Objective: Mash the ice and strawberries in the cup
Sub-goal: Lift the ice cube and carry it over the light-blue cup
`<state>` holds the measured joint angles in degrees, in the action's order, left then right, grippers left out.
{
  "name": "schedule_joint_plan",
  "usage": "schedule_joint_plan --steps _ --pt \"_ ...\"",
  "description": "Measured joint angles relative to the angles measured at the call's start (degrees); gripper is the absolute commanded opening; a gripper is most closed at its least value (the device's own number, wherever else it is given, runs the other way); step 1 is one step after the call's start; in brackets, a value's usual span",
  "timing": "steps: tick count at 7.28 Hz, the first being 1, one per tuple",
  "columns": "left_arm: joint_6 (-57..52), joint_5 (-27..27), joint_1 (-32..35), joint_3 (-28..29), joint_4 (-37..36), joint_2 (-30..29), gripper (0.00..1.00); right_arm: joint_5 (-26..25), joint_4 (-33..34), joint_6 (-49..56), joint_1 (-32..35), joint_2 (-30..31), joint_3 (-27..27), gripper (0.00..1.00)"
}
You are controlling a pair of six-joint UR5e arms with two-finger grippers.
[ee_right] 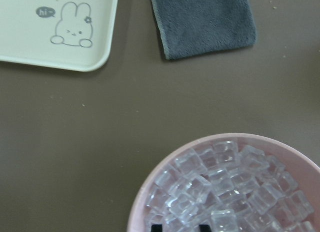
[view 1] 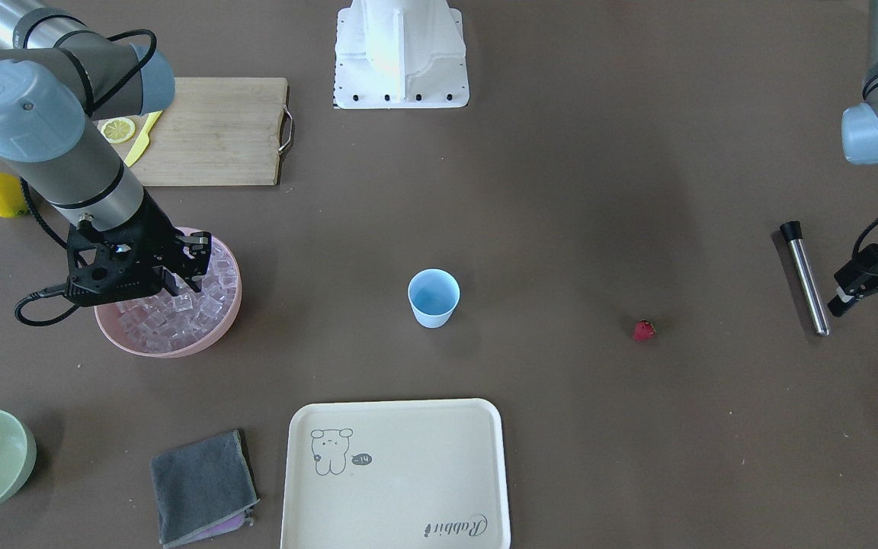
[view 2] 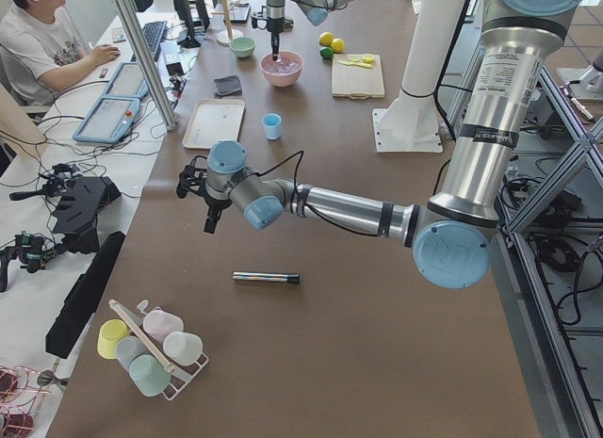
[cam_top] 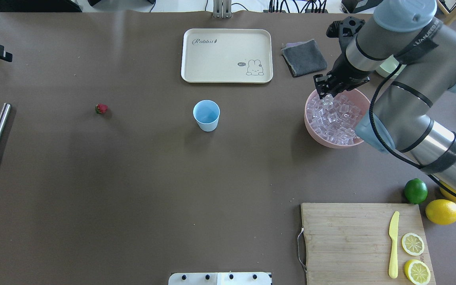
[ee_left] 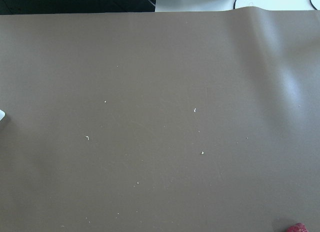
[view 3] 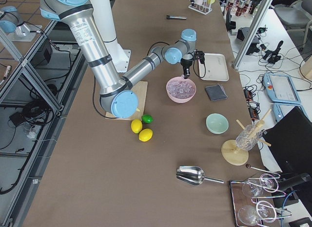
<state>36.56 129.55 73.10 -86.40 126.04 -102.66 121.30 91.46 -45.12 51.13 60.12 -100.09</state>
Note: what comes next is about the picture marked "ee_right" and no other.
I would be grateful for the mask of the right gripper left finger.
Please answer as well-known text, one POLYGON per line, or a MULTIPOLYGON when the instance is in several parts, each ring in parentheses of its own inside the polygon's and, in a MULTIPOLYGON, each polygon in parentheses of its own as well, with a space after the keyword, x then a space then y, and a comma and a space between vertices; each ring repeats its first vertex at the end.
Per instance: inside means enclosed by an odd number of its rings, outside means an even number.
POLYGON ((151 226, 151 232, 163 232, 162 224, 153 224, 151 226))

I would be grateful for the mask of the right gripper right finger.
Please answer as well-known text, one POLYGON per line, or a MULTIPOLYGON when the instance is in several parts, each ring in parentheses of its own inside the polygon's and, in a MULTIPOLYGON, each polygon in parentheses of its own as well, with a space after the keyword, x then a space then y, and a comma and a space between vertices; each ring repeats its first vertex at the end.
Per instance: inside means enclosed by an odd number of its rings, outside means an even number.
POLYGON ((204 225, 204 224, 199 225, 199 231, 200 232, 209 232, 209 225, 204 225))

